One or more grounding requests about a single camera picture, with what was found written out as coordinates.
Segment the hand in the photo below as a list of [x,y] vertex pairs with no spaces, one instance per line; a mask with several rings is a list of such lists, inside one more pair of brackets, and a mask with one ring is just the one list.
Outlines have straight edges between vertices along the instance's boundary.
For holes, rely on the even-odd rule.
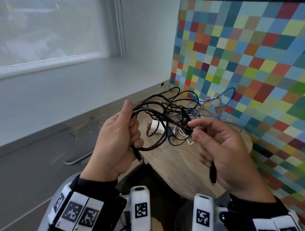
[[200,161],[209,168],[214,161],[217,181],[226,191],[248,201],[276,201],[260,177],[241,135],[212,117],[194,119],[188,126],[196,127],[192,137]]
[[130,147],[142,147],[139,121],[134,116],[132,103],[125,100],[122,110],[105,121],[94,152],[80,178],[93,181],[114,181],[125,173],[133,161],[133,150]]

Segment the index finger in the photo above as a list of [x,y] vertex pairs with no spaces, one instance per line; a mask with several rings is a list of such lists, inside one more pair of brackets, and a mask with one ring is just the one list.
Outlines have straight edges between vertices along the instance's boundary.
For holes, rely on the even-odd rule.
[[215,132],[220,133],[225,130],[231,130],[224,122],[214,117],[201,117],[188,122],[189,127],[210,127]]

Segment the blue cable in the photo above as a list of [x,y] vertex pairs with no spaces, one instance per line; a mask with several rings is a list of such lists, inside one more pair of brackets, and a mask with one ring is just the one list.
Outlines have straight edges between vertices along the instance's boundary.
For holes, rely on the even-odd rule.
[[[225,105],[222,105],[222,100],[221,100],[220,97],[221,97],[224,93],[226,93],[228,90],[230,90],[230,89],[233,89],[233,94],[231,95],[229,101],[228,101]],[[203,116],[205,116],[205,117],[214,117],[214,118],[217,118],[217,119],[221,120],[221,109],[224,108],[225,106],[227,106],[227,105],[230,103],[230,101],[231,101],[231,99],[233,98],[234,94],[235,94],[235,88],[234,88],[234,87],[230,87],[230,88],[226,89],[224,92],[222,92],[222,93],[221,93],[219,96],[217,96],[217,97],[213,97],[213,98],[210,98],[210,99],[208,99],[208,100],[190,102],[190,103],[188,104],[188,109],[190,110],[190,111],[189,111],[189,114],[190,114],[190,116],[194,116],[195,118],[196,118],[196,116],[197,116],[197,117],[203,117]],[[212,116],[211,112],[209,112],[207,109],[202,108],[202,107],[204,106],[205,103],[211,102],[211,101],[213,101],[213,100],[215,100],[215,99],[219,99],[219,101],[220,101],[220,106],[219,106],[219,107],[214,107],[214,112],[215,112],[216,116]],[[200,105],[199,107],[197,107],[197,108],[190,109],[190,104],[191,104],[191,103],[203,103],[203,104],[201,104],[201,105]],[[197,112],[195,112],[194,110],[204,110],[204,111],[207,111],[207,112],[209,113],[209,115],[201,115],[201,114],[198,114]],[[235,123],[231,123],[231,122],[227,122],[227,121],[224,121],[224,123],[233,124],[233,125],[237,126],[237,127],[240,128],[239,133],[242,132],[242,127],[241,127],[240,125],[235,124]]]

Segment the person's right hand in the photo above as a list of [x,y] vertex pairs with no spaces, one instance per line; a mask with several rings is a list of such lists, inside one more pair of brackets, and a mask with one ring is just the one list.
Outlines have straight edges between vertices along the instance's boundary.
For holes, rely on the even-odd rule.
[[256,202],[276,202],[260,177],[240,134],[213,117],[188,122],[195,127],[192,137],[201,162],[211,167],[214,161],[217,181],[232,195]]

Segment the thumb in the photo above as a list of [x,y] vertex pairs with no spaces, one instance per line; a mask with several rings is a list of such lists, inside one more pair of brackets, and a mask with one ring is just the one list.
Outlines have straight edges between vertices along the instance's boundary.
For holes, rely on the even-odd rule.
[[132,102],[130,100],[125,100],[122,110],[119,113],[116,123],[120,126],[129,127],[130,118],[133,112]]
[[221,146],[221,144],[200,129],[195,129],[193,131],[192,138],[195,142],[200,144],[201,147],[206,149],[213,157],[224,153],[224,148]]

